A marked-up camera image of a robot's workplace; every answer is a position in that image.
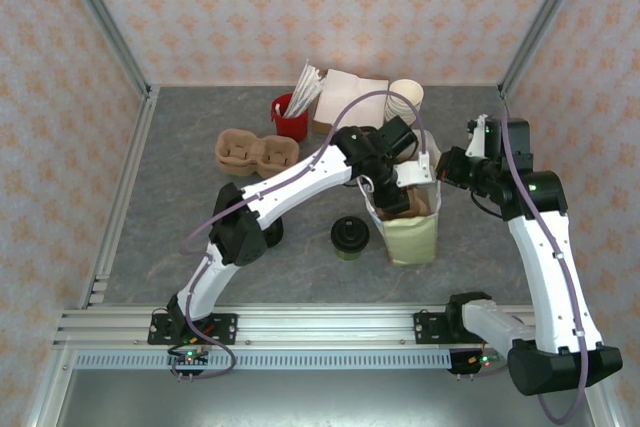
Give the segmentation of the printed white paper bag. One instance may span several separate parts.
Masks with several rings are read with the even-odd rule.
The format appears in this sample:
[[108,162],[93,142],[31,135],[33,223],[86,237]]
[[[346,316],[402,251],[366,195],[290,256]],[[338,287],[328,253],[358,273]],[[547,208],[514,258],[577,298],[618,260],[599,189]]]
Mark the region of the printed white paper bag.
[[413,132],[417,136],[418,145],[407,148],[404,152],[409,151],[410,155],[418,151],[429,152],[434,182],[417,185],[428,192],[431,209],[429,216],[381,220],[376,215],[376,206],[373,205],[373,184],[364,176],[356,179],[361,194],[365,198],[366,209],[384,239],[391,263],[396,266],[429,263],[435,259],[437,251],[441,183],[436,179],[435,163],[440,159],[441,152],[430,132],[419,129]]

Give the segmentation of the black plastic cup lid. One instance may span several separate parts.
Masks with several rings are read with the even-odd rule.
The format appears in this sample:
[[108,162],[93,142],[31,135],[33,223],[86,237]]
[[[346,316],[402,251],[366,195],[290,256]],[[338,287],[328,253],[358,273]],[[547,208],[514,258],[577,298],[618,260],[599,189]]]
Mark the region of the black plastic cup lid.
[[370,231],[359,217],[345,216],[339,218],[332,226],[330,238],[333,246],[341,252],[359,253],[369,243]]

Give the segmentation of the stack of paper cups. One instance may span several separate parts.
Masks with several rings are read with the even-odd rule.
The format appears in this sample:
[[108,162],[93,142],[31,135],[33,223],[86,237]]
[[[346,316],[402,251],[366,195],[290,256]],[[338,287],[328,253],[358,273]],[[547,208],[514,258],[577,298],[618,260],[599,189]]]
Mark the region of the stack of paper cups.
[[[398,79],[390,84],[389,90],[400,94],[409,100],[413,107],[415,104],[420,104],[421,108],[424,98],[424,89],[418,82],[411,79]],[[396,99],[397,101],[403,101],[395,96],[389,96],[388,99],[389,98]]]

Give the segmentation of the white paper wrapped straw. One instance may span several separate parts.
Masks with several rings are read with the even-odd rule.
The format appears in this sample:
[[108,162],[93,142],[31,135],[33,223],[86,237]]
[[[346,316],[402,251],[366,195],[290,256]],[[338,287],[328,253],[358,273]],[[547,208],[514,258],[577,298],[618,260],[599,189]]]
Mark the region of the white paper wrapped straw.
[[319,70],[306,63],[289,103],[288,113],[290,117],[298,116],[298,111],[305,103],[305,98],[315,88],[319,80]]
[[305,88],[297,104],[296,113],[298,115],[304,113],[309,108],[309,105],[318,97],[324,87],[324,83],[325,79],[320,78]]
[[311,73],[311,66],[309,65],[309,60],[306,60],[305,65],[302,69],[302,72],[299,76],[298,82],[295,86],[295,89],[292,93],[291,99],[289,101],[289,104],[287,106],[286,111],[284,112],[284,117],[285,118],[292,118],[295,116],[294,111],[296,110],[297,104],[299,102],[299,98],[301,97],[303,91],[306,88],[306,85],[308,83],[308,76]]

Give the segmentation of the red cup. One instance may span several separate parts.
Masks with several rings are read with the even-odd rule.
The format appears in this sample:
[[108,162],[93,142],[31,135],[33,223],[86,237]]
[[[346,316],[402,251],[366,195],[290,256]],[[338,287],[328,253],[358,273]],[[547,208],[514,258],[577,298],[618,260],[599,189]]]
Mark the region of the red cup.
[[271,105],[271,120],[275,123],[278,136],[289,137],[296,142],[307,138],[309,126],[309,111],[306,110],[297,117],[284,117],[288,112],[292,93],[277,97]]

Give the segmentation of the black cup lid stack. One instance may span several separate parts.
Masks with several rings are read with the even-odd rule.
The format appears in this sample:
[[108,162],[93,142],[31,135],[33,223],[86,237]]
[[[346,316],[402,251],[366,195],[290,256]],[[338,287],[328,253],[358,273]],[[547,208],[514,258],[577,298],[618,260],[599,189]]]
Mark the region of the black cup lid stack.
[[262,231],[268,248],[273,248],[278,245],[284,235],[284,225],[282,218],[277,218],[271,225]]

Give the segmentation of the right control board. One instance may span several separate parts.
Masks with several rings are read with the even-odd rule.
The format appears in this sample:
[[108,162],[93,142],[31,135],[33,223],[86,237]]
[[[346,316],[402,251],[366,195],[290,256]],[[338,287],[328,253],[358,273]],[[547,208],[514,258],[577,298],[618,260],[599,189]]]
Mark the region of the right control board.
[[478,349],[453,349],[450,351],[451,367],[448,372],[453,375],[476,375],[483,367],[488,367],[501,356],[497,353],[486,353]]

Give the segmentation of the control board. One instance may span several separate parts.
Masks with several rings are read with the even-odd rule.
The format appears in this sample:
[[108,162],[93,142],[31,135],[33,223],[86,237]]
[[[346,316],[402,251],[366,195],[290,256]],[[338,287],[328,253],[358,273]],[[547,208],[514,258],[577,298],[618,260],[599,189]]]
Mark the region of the control board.
[[168,365],[170,369],[178,375],[200,375],[209,364],[208,355],[204,351],[170,348],[167,350],[167,354],[169,356]]
[[486,353],[478,349],[453,349],[450,351],[451,367],[448,372],[453,375],[476,375],[483,367],[488,367],[501,356],[497,353]]

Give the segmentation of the left control board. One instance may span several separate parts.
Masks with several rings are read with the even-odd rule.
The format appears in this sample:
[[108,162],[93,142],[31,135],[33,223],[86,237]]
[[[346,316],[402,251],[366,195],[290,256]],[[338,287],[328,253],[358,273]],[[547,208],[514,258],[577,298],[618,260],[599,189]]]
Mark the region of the left control board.
[[169,356],[168,365],[170,369],[178,375],[200,375],[209,364],[208,355],[204,351],[170,348],[167,350],[167,354]]

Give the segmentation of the black right mount plate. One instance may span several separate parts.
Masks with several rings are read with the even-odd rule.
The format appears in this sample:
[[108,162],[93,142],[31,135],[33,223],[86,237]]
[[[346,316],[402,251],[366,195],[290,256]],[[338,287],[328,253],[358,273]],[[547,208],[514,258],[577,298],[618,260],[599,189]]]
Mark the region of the black right mount plate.
[[449,322],[444,312],[421,310],[413,314],[415,343],[436,345],[453,343]]

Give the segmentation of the black mount plate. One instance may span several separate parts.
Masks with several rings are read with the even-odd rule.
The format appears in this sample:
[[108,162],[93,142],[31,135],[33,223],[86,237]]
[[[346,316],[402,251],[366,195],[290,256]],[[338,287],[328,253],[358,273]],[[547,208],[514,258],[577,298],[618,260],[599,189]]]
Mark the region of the black mount plate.
[[444,312],[421,310],[413,314],[415,343],[436,345],[453,343],[449,322]]
[[[195,327],[204,335],[225,345],[234,345],[237,332],[236,314],[212,313],[206,318],[194,322]],[[204,345],[207,341],[196,335],[185,322],[174,322],[167,312],[153,313],[148,330],[149,345],[183,346]]]

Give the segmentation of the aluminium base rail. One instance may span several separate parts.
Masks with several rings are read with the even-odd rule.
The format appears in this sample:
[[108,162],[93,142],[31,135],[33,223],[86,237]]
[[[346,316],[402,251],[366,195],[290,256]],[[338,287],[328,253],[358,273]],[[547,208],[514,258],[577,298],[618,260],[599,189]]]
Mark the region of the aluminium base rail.
[[[216,314],[236,314],[234,345],[211,337],[201,338],[212,346],[239,349],[293,347],[302,349],[383,348],[416,346],[413,314],[427,310],[444,312],[454,342],[433,347],[472,347],[488,343],[509,351],[520,342],[531,342],[539,351],[576,352],[580,342],[595,347],[602,338],[586,309],[537,311],[533,306],[500,306],[480,299],[460,306],[411,304],[247,304],[217,307]],[[149,345],[148,330],[153,313],[167,312],[151,307],[89,307],[63,314],[54,344],[58,348],[142,348]]]

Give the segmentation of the aluminium frame post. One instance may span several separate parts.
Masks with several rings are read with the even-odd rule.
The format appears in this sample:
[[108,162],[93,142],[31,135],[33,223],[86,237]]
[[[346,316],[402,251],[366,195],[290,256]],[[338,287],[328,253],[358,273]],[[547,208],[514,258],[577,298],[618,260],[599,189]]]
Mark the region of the aluminium frame post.
[[141,67],[133,56],[121,30],[115,22],[105,0],[83,0],[113,49],[125,74],[136,91],[144,98],[151,90]]
[[508,94],[517,85],[563,2],[564,0],[543,0],[503,79],[497,84],[498,92],[503,100],[507,99]]

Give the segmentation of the black left mount plate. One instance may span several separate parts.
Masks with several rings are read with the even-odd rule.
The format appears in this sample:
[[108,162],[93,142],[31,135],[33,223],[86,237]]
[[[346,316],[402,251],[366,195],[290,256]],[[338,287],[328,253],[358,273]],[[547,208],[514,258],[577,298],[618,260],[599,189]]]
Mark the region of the black left mount plate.
[[[236,314],[212,313],[206,318],[194,322],[195,327],[204,335],[225,345],[234,345],[237,332]],[[174,322],[167,312],[153,313],[148,330],[149,345],[183,346],[204,345],[207,341],[196,335],[185,322]]]

